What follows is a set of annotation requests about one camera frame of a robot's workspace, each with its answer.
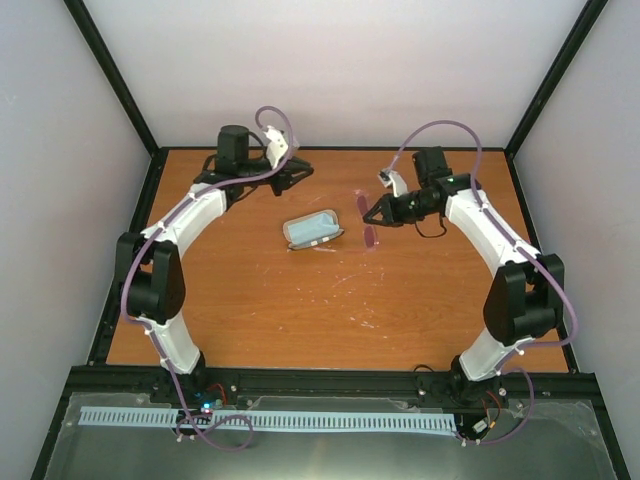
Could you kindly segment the pink clear sunglasses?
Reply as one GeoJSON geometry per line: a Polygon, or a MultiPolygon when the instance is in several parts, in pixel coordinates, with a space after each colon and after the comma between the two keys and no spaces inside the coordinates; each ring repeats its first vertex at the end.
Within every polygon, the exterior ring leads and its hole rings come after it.
{"type": "Polygon", "coordinates": [[[363,238],[367,250],[375,249],[378,245],[378,237],[375,226],[365,221],[365,215],[369,212],[369,200],[363,190],[356,190],[356,206],[363,223],[363,238]]]}

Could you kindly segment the plaid glasses case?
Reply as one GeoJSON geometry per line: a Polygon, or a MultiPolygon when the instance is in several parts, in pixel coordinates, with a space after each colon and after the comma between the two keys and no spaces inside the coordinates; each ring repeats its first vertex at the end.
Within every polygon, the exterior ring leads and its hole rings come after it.
{"type": "Polygon", "coordinates": [[[324,209],[288,220],[283,224],[282,229],[288,248],[291,250],[316,247],[344,233],[337,213],[332,209],[324,209]]]}

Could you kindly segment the light blue cleaning cloth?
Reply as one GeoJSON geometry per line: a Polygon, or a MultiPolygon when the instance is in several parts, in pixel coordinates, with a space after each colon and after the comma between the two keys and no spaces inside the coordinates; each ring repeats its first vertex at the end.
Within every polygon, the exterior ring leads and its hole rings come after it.
{"type": "Polygon", "coordinates": [[[339,225],[328,213],[319,213],[288,227],[290,240],[294,244],[309,243],[319,238],[332,235],[339,230],[339,225]]]}

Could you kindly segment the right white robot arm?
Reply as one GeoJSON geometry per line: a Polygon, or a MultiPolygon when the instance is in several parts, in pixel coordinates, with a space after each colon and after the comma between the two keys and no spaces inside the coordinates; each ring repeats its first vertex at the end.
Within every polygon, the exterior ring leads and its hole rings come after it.
{"type": "Polygon", "coordinates": [[[564,265],[518,235],[491,204],[477,173],[454,173],[442,148],[421,149],[412,160],[418,189],[409,190],[393,167],[381,170],[378,178],[388,191],[362,218],[399,228],[436,214],[463,233],[485,262],[492,283],[483,306],[484,328],[452,360],[446,389],[454,402],[469,405],[496,385],[513,356],[557,329],[564,310],[564,265]]]}

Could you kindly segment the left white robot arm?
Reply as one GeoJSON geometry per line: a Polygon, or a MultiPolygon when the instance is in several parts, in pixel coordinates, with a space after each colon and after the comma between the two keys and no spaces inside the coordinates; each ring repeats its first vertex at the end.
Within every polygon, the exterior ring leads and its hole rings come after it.
{"type": "Polygon", "coordinates": [[[139,233],[120,236],[116,248],[115,293],[120,316],[143,328],[163,368],[176,375],[172,388],[186,402],[201,400],[208,378],[197,369],[202,353],[193,342],[183,316],[186,284],[182,258],[215,220],[240,201],[248,187],[268,185],[275,195],[313,172],[295,158],[294,139],[273,126],[263,129],[266,143],[260,156],[249,154],[254,132],[226,125],[218,145],[184,198],[160,220],[139,233]]]}

